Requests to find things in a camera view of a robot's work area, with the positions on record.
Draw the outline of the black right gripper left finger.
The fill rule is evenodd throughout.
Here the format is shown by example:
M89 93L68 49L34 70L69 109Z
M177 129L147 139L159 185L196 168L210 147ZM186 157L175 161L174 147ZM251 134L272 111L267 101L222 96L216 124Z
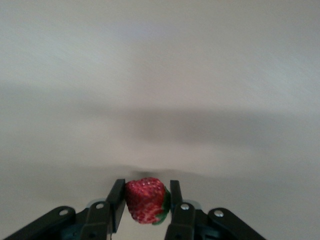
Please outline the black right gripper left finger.
M107 198L81 212L59 206L6 237L7 240L110 240L125 208L125 179L117 179Z

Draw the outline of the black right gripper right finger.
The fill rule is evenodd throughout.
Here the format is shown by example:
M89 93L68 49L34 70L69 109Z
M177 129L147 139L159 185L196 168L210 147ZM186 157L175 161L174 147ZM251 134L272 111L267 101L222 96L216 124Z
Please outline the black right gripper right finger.
M226 208L204 213L183 200L180 182L171 180L171 222L166 240L264 240L265 238Z

